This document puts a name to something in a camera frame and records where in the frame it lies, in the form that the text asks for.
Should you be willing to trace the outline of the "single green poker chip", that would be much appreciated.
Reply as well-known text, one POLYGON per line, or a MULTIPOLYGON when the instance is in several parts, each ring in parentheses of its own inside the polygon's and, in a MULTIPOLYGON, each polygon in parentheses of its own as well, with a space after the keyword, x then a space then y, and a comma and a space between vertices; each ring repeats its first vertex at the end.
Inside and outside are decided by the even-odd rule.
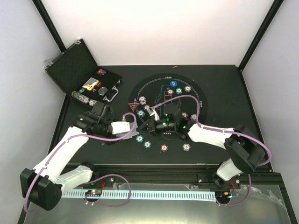
POLYGON ((144 137, 143 137, 143 136, 141 136, 141 135, 137 135, 137 137, 136 137, 136 141, 137 141, 137 142, 143 142, 143 140, 144 140, 144 137))

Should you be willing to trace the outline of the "blue white poker chip stack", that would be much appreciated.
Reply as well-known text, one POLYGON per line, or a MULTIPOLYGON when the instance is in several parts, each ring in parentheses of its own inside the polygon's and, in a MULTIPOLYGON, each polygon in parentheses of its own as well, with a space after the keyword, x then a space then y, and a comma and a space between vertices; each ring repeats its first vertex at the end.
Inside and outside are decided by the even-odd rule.
POLYGON ((189 144, 184 144, 182 146, 182 148, 183 148, 184 151, 189 151, 191 149, 191 146, 189 144))

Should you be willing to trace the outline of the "blue white chips mat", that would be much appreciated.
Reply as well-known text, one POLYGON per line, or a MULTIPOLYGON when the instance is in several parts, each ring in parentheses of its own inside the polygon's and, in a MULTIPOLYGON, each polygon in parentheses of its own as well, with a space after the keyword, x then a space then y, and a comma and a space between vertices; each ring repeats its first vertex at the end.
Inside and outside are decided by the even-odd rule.
POLYGON ((139 97, 139 103, 141 105, 145 105, 147 104, 146 98, 144 96, 139 97))

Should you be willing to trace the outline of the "blue round button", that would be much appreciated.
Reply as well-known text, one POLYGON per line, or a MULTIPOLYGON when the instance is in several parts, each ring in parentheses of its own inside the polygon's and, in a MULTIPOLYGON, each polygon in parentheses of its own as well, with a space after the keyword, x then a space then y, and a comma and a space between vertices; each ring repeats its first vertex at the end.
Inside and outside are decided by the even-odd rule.
POLYGON ((177 85, 178 85, 177 81, 175 81, 175 80, 171 80, 171 81, 170 81, 170 86, 171 86, 171 87, 176 88, 177 85))

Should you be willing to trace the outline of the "blue white chip mat top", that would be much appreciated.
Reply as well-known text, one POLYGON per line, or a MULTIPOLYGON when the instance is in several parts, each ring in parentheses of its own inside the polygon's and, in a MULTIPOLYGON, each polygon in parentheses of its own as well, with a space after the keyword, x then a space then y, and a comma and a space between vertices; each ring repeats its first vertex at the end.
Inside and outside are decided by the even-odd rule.
POLYGON ((185 87, 184 87, 184 90, 185 90, 186 92, 190 92, 192 89, 191 89, 190 86, 185 86, 185 87))

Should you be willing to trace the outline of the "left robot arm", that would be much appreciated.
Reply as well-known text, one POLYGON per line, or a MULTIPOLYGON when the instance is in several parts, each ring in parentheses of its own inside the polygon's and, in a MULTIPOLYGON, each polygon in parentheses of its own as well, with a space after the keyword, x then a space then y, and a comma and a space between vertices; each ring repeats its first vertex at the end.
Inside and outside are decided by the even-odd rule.
POLYGON ((136 121, 133 124, 126 121, 127 116, 136 117, 133 113, 125 113, 120 121, 113 121, 107 119, 110 110, 111 107, 104 103, 95 103, 90 111, 74 119, 64 137, 39 164, 21 172, 21 192, 26 213, 30 213, 29 203, 51 210, 64 193, 81 184, 96 186, 100 182, 100 174, 88 162, 68 173, 62 174, 62 171, 89 139, 117 142, 128 137, 136 128, 136 121))

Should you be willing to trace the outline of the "chips row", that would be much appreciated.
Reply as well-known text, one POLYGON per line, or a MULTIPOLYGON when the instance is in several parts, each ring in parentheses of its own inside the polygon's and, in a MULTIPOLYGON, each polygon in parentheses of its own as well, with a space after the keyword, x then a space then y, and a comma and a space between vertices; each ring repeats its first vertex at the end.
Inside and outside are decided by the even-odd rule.
POLYGON ((80 93, 80 92, 73 91, 73 92, 71 93, 71 96, 72 96, 73 98, 79 100, 79 101, 82 102, 82 103, 88 104, 88 102, 89 102, 89 98, 86 97, 85 95, 83 95, 83 94, 80 93))

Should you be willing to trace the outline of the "triangular all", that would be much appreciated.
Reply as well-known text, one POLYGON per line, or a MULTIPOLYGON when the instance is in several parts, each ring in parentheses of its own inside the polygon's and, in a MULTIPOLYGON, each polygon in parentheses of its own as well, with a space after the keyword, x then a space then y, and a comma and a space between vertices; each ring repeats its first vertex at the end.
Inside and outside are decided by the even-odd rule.
POLYGON ((136 110, 136 108, 140 105, 139 103, 128 103, 132 112, 136 110))

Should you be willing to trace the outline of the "brown poker chip stack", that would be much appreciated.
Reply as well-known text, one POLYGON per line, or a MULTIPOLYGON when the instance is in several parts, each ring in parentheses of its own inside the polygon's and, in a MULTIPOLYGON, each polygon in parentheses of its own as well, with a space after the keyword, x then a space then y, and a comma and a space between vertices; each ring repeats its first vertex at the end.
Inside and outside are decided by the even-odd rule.
POLYGON ((168 146, 166 144, 161 145, 160 147, 162 152, 166 152, 168 150, 168 146))

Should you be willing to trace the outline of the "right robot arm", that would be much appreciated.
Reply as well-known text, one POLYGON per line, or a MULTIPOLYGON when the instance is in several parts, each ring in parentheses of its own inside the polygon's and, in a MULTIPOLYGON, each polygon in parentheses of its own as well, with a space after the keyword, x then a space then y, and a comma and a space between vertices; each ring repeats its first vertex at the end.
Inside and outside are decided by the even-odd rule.
POLYGON ((162 119, 155 109, 149 107, 147 111, 150 118, 138 126, 139 132, 150 135, 174 132, 181 140, 206 143, 227 151, 229 159, 209 177, 217 189, 225 187, 237 175, 254 173, 266 154, 245 126, 221 129, 198 125, 196 115, 189 119, 186 112, 172 104, 164 106, 162 119))

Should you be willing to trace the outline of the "blue white chip mat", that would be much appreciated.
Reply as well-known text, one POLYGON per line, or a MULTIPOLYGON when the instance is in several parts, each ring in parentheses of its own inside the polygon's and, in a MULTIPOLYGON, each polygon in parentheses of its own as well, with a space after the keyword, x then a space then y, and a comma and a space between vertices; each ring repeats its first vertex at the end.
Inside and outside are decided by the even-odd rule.
POLYGON ((185 90, 186 92, 190 92, 192 89, 191 89, 190 86, 185 86, 185 87, 184 87, 184 90, 185 90))
POLYGON ((196 115, 196 114, 192 114, 192 115, 190 116, 190 120, 196 122, 196 120, 197 120, 197 115, 196 115))

